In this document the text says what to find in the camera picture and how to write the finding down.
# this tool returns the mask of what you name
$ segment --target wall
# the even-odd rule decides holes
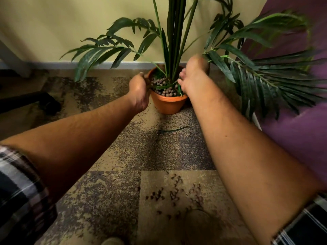
[[[162,27],[166,30],[168,0],[156,0]],[[249,23],[255,18],[266,0],[234,0],[234,13]],[[188,0],[187,7],[193,0]],[[0,0],[0,39],[25,61],[56,62],[66,51],[82,45],[80,40],[97,37],[120,17],[152,19],[156,23],[152,0]],[[203,34],[220,6],[212,0],[199,3],[189,33],[188,42]],[[119,32],[139,47],[144,31],[131,28]],[[186,61],[194,53],[201,53],[205,37],[198,40],[183,55]],[[147,50],[152,61],[163,61],[160,40],[156,39]],[[130,54],[125,61],[132,61]]]
[[[326,0],[268,0],[262,13],[291,8],[305,14],[312,24],[312,41],[322,52],[316,58],[327,57],[327,2]],[[306,38],[302,35],[285,36],[276,41],[273,50],[267,50],[259,57],[293,53],[305,48]],[[312,73],[327,79],[327,65],[312,67]],[[327,103],[313,108],[303,108],[299,116],[283,110],[278,121],[270,116],[261,120],[262,130],[274,141],[311,168],[327,185]]]

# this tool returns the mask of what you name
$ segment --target terracotta pot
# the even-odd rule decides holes
[[[154,70],[157,68],[153,68],[149,71],[148,77],[152,78],[152,74]],[[184,94],[183,96],[177,97],[166,97],[157,94],[156,92],[151,90],[151,98],[153,99],[154,105],[156,106],[159,113],[162,114],[175,114],[182,108],[188,96]]]

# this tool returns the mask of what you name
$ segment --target forearm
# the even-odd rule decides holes
[[[322,184],[245,119],[204,73],[188,89],[213,162],[260,244],[303,207]]]
[[[95,110],[1,141],[22,151],[55,201],[96,162],[137,114],[128,94]]]

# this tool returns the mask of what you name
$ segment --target yellow wall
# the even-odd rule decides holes
[[[162,27],[166,30],[168,0],[156,0]],[[187,8],[193,0],[188,0]],[[244,24],[258,16],[266,0],[234,0],[234,13],[241,12]],[[152,0],[0,0],[0,39],[20,58],[34,62],[56,62],[66,51],[82,45],[80,40],[97,37],[120,17],[152,19],[156,23]],[[218,3],[201,1],[197,7],[188,42],[203,34],[220,12]],[[138,49],[143,34],[124,28],[118,35],[131,40]],[[206,37],[183,55],[201,53]],[[145,53],[152,61],[163,61],[157,38]],[[130,54],[125,61],[133,61]],[[147,61],[141,57],[138,61]]]

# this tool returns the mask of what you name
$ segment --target black chair leg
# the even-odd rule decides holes
[[[55,115],[61,110],[60,103],[56,101],[50,94],[44,91],[38,91],[15,97],[0,99],[0,113],[23,107],[34,102],[39,102],[41,109],[43,109],[46,114]]]

